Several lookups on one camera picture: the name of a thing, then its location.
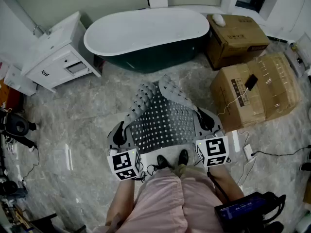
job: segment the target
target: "person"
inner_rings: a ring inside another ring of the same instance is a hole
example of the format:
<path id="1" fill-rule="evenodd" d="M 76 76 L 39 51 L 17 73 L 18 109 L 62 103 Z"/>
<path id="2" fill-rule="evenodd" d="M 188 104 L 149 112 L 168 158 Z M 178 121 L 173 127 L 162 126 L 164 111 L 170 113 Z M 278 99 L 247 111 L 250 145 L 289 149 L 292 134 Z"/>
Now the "person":
<path id="1" fill-rule="evenodd" d="M 223 232 L 214 207 L 226 203 L 203 168 L 187 166 L 182 150 L 178 167 L 157 157 L 158 171 L 145 182 L 134 203 L 134 180 L 121 181 L 109 207 L 105 226 L 94 233 L 218 233 Z M 230 201 L 244 197 L 224 165 L 211 166 L 211 175 Z"/>

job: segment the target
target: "black cable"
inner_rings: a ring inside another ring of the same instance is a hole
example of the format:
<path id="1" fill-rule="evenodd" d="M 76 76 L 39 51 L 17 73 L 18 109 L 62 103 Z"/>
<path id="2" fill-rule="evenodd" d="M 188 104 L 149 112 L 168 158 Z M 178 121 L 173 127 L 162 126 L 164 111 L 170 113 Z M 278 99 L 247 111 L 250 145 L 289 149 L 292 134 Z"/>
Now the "black cable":
<path id="1" fill-rule="evenodd" d="M 35 149 L 37 149 L 37 151 L 38 151 L 38 164 L 33 164 L 33 168 L 31 168 L 31 170 L 27 173 L 27 175 L 23 177 L 23 180 L 25 180 L 25 178 L 32 172 L 32 170 L 34 169 L 35 166 L 38 166 L 40 164 L 39 149 L 37 147 L 35 147 Z"/>
<path id="2" fill-rule="evenodd" d="M 262 222 L 263 222 L 264 224 L 272 222 L 272 221 L 273 221 L 274 219 L 276 219 L 276 218 L 281 214 L 281 212 L 283 211 L 284 206 L 285 206 L 286 195 L 282 195 L 282 196 L 279 197 L 278 199 L 281 200 L 281 203 L 280 203 L 280 205 L 278 206 L 278 211 L 276 212 L 276 214 L 275 214 L 273 217 L 271 217 L 271 218 L 269 218 L 269 219 L 266 219 L 266 220 L 263 220 Z"/>
<path id="3" fill-rule="evenodd" d="M 288 153 L 288 154 L 272 154 L 272 153 L 265 153 L 265 152 L 262 152 L 262 151 L 257 151 L 257 152 L 255 152 L 255 153 L 252 153 L 251 156 L 254 156 L 254 155 L 257 154 L 257 153 L 263 153 L 263 154 L 267 154 L 267 155 L 271 155 L 271 156 L 280 157 L 280 156 L 294 155 L 294 154 L 296 154 L 298 151 L 303 150 L 303 149 L 311 149 L 311 145 L 308 145 L 307 147 L 304 147 L 304 148 L 300 148 L 300 149 L 298 149 L 298 150 L 297 150 L 296 152 L 294 152 L 294 153 Z"/>
<path id="4" fill-rule="evenodd" d="M 198 165 L 200 163 L 201 160 L 199 160 L 196 164 L 194 164 L 194 166 Z"/>
<path id="5" fill-rule="evenodd" d="M 148 171 L 148 167 L 150 167 L 150 166 L 153 166 L 153 167 L 154 167 L 154 170 L 152 171 L 152 174 L 150 174 L 150 172 Z M 152 165 L 152 164 L 150 164 L 149 166 L 147 166 L 147 173 L 148 173 L 150 176 L 153 176 L 155 171 L 157 171 L 157 165 Z"/>
<path id="6" fill-rule="evenodd" d="M 140 164 L 142 164 L 142 169 L 140 170 L 140 172 L 141 172 L 144 170 L 144 164 L 142 162 Z"/>
<path id="7" fill-rule="evenodd" d="M 225 199 L 230 202 L 230 199 L 228 197 L 228 195 L 225 193 L 225 191 L 221 188 L 221 186 L 217 183 L 217 181 L 215 181 L 213 175 L 210 173 L 210 171 L 208 171 L 207 176 L 210 178 L 210 180 L 214 183 L 214 185 L 221 191 L 221 193 L 223 194 L 223 196 L 225 197 Z"/>
<path id="8" fill-rule="evenodd" d="M 141 181 L 142 183 L 146 182 L 145 178 L 146 178 L 147 174 L 145 171 L 141 172 L 140 174 L 140 178 L 132 178 L 132 180 L 134 181 Z"/>
<path id="9" fill-rule="evenodd" d="M 18 181 L 18 185 L 19 185 L 20 188 L 23 188 L 24 190 L 27 190 L 26 187 L 24 186 L 23 182 Z"/>

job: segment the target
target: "dark green bathtub exterior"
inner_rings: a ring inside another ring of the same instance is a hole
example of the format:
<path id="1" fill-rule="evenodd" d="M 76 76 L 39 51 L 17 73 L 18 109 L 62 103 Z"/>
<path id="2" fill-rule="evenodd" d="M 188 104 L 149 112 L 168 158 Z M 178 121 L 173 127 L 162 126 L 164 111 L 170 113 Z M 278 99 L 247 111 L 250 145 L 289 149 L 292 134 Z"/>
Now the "dark green bathtub exterior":
<path id="1" fill-rule="evenodd" d="M 151 73 L 193 59 L 202 50 L 206 36 L 207 34 L 199 38 L 172 42 L 120 55 L 99 55 L 99 57 L 131 71 Z"/>

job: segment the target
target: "white cable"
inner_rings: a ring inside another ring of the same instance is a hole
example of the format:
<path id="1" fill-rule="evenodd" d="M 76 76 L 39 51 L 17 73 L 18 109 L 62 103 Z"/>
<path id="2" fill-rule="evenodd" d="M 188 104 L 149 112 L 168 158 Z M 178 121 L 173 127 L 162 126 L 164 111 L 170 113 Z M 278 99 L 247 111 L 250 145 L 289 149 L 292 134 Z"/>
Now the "white cable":
<path id="1" fill-rule="evenodd" d="M 228 108 L 228 106 L 229 106 L 230 104 L 232 104 L 233 102 L 235 102 L 236 100 L 238 100 L 238 98 L 242 97 L 242 96 L 246 93 L 246 91 L 247 91 L 247 90 L 248 90 L 248 88 L 246 88 L 246 90 L 244 91 L 244 93 L 243 93 L 242 95 L 239 95 L 236 99 L 234 99 L 232 102 L 230 102 L 230 103 L 229 103 L 229 104 L 225 107 L 225 109 L 224 109 L 224 112 L 223 112 L 223 113 L 218 113 L 218 114 L 217 114 L 217 116 L 224 114 L 224 113 L 225 113 L 226 108 Z"/>
<path id="2" fill-rule="evenodd" d="M 247 142 L 247 140 L 249 138 L 249 132 L 248 131 L 244 131 L 243 133 L 240 133 L 239 130 L 238 130 L 238 134 L 242 135 L 244 133 L 247 133 L 247 138 L 246 138 L 245 143 L 244 143 L 244 147 L 245 147 L 246 146 L 246 142 Z"/>
<path id="3" fill-rule="evenodd" d="M 244 181 L 243 181 L 243 183 L 242 183 L 241 185 L 244 184 L 244 182 L 246 181 L 246 179 L 247 179 L 249 173 L 252 171 L 252 169 L 253 169 L 253 167 L 254 167 L 254 165 L 255 165 L 255 163 L 256 163 L 256 159 L 257 159 L 257 158 L 255 157 L 254 164 L 252 165 L 252 168 L 251 168 L 251 169 L 249 170 L 249 172 L 247 173 L 247 175 L 246 175 L 246 177 L 245 177 L 245 179 L 244 179 Z M 242 173 L 242 175 L 241 175 L 239 181 L 237 182 L 237 185 L 238 185 L 238 186 L 241 186 L 241 185 L 239 185 L 239 182 L 241 181 L 241 179 L 242 179 L 242 177 L 243 177 L 243 175 L 244 175 L 244 169 L 245 169 L 245 167 L 247 166 L 247 164 L 251 163 L 251 161 L 247 162 L 247 163 L 243 166 L 243 173 Z"/>

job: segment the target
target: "white cabinet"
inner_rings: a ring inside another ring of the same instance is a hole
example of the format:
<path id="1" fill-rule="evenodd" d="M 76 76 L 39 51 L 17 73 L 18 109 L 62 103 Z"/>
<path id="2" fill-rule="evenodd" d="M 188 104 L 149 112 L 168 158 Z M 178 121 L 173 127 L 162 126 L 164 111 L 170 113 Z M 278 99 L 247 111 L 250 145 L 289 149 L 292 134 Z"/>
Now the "white cabinet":
<path id="1" fill-rule="evenodd" d="M 62 29 L 43 35 L 32 46 L 21 74 L 52 92 L 56 92 L 54 87 L 88 73 L 101 77 L 93 65 L 94 55 L 84 46 L 86 29 L 79 19 L 80 14 L 75 13 L 60 22 L 65 23 Z"/>

